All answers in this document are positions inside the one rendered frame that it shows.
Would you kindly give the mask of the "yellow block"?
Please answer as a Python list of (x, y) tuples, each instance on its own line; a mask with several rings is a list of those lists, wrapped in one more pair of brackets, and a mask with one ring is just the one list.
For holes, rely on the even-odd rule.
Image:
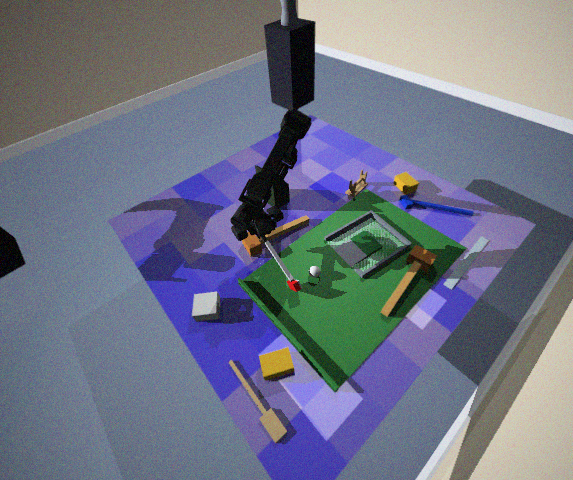
[(295, 372), (289, 348), (259, 356), (265, 380)]
[(406, 195), (417, 191), (418, 182), (408, 173), (396, 175), (394, 184)]

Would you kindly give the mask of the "blue putter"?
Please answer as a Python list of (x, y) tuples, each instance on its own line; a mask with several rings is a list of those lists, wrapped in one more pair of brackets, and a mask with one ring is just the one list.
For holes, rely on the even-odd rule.
[(439, 205), (439, 204), (433, 204), (433, 203), (413, 200), (413, 199), (410, 199), (408, 195), (402, 195), (400, 197), (400, 202), (402, 203), (402, 205), (404, 206), (405, 209), (412, 208), (413, 205), (420, 205), (420, 206), (424, 206), (424, 207), (429, 207), (429, 208), (434, 208), (434, 209), (439, 209), (439, 210), (445, 210), (445, 211), (450, 211), (450, 212), (455, 212), (455, 213), (460, 213), (460, 214), (466, 214), (466, 215), (471, 215), (471, 216), (474, 214), (474, 211), (470, 211), (470, 210), (465, 210), (465, 209), (460, 209), (460, 208), (454, 208), (454, 207), (449, 207), (449, 206), (444, 206), (444, 205)]

